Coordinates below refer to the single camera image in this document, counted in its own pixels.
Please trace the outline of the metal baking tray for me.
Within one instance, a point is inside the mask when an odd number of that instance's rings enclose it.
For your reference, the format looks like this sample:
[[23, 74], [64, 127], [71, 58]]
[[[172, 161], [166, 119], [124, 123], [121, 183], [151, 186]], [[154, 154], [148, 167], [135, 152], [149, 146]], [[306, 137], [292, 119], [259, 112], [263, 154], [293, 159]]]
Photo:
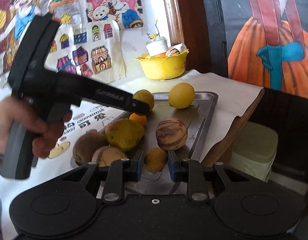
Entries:
[[[147, 116], [145, 134], [127, 156], [132, 158], [137, 150], [146, 153], [160, 147], [165, 152], [173, 150], [180, 160], [199, 160], [218, 95], [214, 92], [197, 92], [191, 105], [184, 109], [170, 106], [168, 93], [155, 93], [153, 97], [155, 105]], [[131, 194], [174, 194], [183, 193], [185, 189], [181, 182], [172, 181], [168, 166], [159, 172], [144, 168], [139, 182], [125, 184], [125, 190]]]

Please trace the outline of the pale striped pepino melon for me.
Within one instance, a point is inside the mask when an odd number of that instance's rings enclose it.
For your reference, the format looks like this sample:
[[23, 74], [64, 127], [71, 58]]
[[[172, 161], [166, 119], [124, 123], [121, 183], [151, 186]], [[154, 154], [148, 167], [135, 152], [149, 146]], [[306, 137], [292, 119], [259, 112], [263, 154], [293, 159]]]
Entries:
[[127, 159], [126, 154], [117, 147], [103, 146], [97, 149], [93, 156], [92, 161], [102, 166], [110, 166], [113, 161]]

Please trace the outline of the white jar with flowers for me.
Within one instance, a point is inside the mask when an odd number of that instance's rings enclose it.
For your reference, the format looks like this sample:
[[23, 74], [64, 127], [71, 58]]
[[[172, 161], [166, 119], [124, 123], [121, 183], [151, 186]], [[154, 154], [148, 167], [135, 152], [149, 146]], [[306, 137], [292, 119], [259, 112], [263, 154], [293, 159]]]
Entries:
[[166, 57], [166, 52], [168, 51], [167, 40], [164, 36], [160, 35], [159, 29], [157, 27], [158, 18], [155, 19], [156, 32], [153, 34], [146, 33], [149, 42], [146, 44], [146, 49], [148, 51], [149, 57]]

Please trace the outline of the brown kiwi fruit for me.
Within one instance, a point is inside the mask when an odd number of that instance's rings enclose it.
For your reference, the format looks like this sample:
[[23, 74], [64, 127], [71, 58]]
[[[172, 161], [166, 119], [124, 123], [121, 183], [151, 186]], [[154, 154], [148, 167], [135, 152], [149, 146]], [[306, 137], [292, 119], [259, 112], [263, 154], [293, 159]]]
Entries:
[[107, 146], [107, 139], [103, 133], [90, 132], [79, 137], [73, 147], [73, 157], [75, 162], [80, 166], [92, 160], [94, 152]]

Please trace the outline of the brown longan fruit front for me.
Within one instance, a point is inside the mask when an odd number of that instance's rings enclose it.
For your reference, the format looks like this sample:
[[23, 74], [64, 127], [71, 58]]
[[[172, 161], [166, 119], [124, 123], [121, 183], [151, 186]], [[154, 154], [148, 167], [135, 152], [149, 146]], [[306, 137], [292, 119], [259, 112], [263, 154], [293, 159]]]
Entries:
[[149, 172], [160, 172], [165, 167], [167, 161], [168, 156], [166, 152], [159, 147], [155, 147], [145, 154], [144, 167]]

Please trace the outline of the girl with teddy drawing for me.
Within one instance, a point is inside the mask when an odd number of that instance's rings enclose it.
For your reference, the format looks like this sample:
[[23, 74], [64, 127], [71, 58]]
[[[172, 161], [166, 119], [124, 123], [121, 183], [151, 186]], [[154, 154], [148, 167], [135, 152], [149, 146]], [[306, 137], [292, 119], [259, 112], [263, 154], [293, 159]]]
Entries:
[[114, 20], [120, 29], [144, 25], [140, 17], [143, 13], [141, 0], [85, 0], [85, 5], [89, 22]]

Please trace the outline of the yellow lemon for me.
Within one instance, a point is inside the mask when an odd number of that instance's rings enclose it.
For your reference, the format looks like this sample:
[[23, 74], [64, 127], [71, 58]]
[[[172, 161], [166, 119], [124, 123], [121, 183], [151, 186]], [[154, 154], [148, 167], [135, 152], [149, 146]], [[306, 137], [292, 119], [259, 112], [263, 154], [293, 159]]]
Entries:
[[179, 83], [169, 92], [169, 104], [176, 109], [189, 107], [195, 99], [195, 90], [189, 83]]

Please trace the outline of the brown wooden door frame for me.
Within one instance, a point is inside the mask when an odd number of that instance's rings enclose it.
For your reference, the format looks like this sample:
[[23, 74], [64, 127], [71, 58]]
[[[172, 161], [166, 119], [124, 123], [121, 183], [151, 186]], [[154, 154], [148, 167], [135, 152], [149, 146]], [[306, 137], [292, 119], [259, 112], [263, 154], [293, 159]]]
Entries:
[[171, 45], [189, 49], [186, 70], [211, 72], [210, 45], [203, 0], [164, 0]]

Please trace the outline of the colourful houses drawing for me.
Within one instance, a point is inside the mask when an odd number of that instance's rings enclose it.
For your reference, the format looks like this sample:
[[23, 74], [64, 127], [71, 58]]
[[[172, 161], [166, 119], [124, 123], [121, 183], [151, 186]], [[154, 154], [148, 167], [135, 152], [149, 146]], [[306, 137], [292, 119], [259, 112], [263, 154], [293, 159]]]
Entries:
[[61, 25], [45, 67], [103, 83], [125, 78], [119, 25], [115, 21]]

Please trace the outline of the striped melon in bowl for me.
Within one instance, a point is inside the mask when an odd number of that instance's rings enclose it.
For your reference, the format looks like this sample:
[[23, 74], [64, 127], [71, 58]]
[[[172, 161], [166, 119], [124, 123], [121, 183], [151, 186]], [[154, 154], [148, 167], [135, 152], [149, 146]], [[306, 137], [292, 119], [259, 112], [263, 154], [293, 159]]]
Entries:
[[180, 51], [176, 48], [171, 48], [165, 53], [165, 57], [171, 57], [175, 55], [179, 55]]

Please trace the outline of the purple striped pepino melon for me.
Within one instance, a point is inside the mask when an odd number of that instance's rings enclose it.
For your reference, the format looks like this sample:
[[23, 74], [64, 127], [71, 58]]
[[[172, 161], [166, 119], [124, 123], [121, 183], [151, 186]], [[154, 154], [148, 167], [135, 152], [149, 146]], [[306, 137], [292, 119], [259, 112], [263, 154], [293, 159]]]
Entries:
[[157, 145], [165, 150], [182, 148], [188, 138], [188, 129], [178, 118], [162, 119], [156, 128]]

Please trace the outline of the green plastic stool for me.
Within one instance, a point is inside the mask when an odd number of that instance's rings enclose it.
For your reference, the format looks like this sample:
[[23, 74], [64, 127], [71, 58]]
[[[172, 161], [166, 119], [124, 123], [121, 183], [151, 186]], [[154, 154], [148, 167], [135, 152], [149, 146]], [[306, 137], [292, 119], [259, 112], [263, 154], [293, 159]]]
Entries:
[[278, 146], [276, 131], [247, 122], [234, 141], [229, 165], [267, 182]]

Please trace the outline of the small orange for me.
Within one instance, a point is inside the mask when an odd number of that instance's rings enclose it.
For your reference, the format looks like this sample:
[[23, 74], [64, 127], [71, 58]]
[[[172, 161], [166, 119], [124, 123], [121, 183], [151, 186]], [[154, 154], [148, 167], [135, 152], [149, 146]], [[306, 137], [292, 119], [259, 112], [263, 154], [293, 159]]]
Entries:
[[129, 119], [141, 124], [142, 126], [145, 126], [147, 123], [147, 118], [145, 115], [138, 115], [136, 113], [132, 113]]

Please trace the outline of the girl in orange dress poster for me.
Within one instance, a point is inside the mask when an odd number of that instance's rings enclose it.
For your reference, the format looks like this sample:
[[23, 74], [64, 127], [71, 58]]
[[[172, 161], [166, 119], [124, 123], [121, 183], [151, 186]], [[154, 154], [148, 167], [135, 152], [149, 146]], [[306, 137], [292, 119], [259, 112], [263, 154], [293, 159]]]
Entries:
[[229, 78], [308, 99], [308, 32], [295, 0], [249, 0], [228, 56]]

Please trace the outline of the boy with fan drawing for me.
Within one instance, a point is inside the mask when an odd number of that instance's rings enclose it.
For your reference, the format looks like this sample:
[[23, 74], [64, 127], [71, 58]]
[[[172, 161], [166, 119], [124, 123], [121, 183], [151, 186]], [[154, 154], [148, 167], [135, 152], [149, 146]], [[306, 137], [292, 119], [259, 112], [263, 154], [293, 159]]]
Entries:
[[52, 14], [61, 25], [80, 24], [81, 0], [0, 0], [0, 83], [10, 71], [20, 40], [35, 16]]

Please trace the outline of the yellow plastic bowl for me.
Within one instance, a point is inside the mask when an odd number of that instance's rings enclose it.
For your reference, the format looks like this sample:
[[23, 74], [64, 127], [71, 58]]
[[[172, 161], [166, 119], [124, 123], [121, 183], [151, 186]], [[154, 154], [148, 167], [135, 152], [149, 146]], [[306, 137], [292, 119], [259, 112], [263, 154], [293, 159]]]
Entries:
[[168, 80], [181, 76], [185, 72], [185, 64], [189, 50], [169, 57], [135, 57], [140, 63], [144, 75], [151, 80]]

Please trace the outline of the yellow fruit in bowl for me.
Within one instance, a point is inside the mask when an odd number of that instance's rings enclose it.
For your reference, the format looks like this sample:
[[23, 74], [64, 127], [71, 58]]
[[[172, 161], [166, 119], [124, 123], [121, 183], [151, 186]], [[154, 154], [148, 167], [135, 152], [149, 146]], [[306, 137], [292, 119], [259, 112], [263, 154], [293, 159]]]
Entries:
[[147, 59], [149, 59], [149, 58], [150, 58], [149, 53], [143, 53], [143, 54], [139, 57], [139, 59], [144, 59], [144, 60], [147, 60]]

